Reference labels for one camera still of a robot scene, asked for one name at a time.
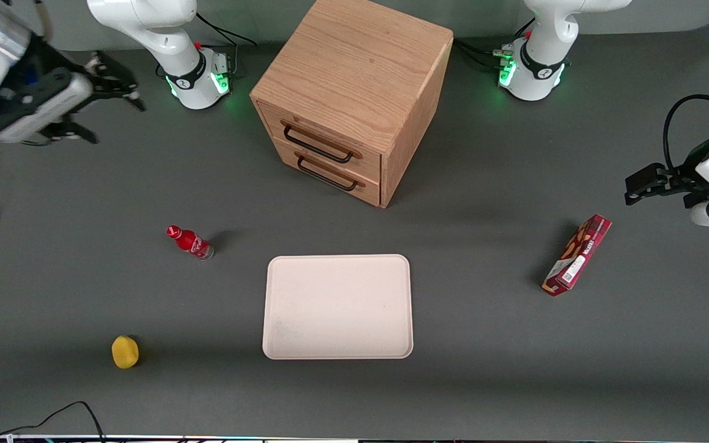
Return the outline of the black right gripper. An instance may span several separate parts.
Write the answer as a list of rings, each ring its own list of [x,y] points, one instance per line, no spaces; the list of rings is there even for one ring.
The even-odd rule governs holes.
[[[135,109],[146,110],[138,82],[129,68],[103,51],[95,51],[85,70],[36,34],[31,34],[22,58],[4,77],[0,86],[0,108],[37,108],[67,90],[75,75],[91,81],[94,99],[121,98]],[[41,135],[52,142],[80,138],[87,143],[98,143],[93,131],[73,120],[50,123],[41,130]]]

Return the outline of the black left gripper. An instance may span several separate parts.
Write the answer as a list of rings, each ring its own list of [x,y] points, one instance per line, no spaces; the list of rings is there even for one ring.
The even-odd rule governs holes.
[[[709,138],[695,146],[680,165],[672,164],[668,157],[670,170],[675,171],[678,178],[675,182],[685,187],[690,193],[684,195],[684,207],[691,210],[698,204],[709,204],[709,183],[695,171],[709,155]],[[639,201],[652,196],[660,196],[668,190],[668,174],[664,165],[652,163],[631,174],[625,179],[625,205],[632,206]]]

